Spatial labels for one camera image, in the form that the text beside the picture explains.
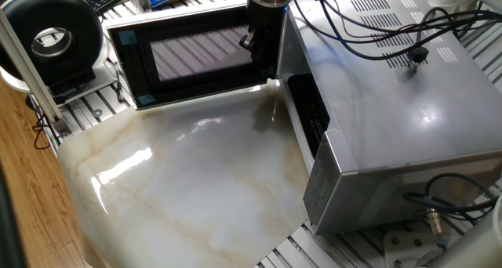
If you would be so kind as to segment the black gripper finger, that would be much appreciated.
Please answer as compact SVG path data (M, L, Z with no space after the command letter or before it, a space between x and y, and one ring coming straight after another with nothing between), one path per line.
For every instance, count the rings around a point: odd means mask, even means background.
M239 41L239 45L250 52L251 59L257 60L256 57L256 30L249 29L247 34L244 34Z
M259 45L257 63L261 70L277 70L279 47L278 42L264 42Z

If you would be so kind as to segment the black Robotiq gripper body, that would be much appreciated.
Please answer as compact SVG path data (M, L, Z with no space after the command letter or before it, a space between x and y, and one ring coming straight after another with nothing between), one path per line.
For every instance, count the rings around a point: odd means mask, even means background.
M286 7L266 7L258 3L247 5L249 29L256 30L256 47L262 43L279 42Z

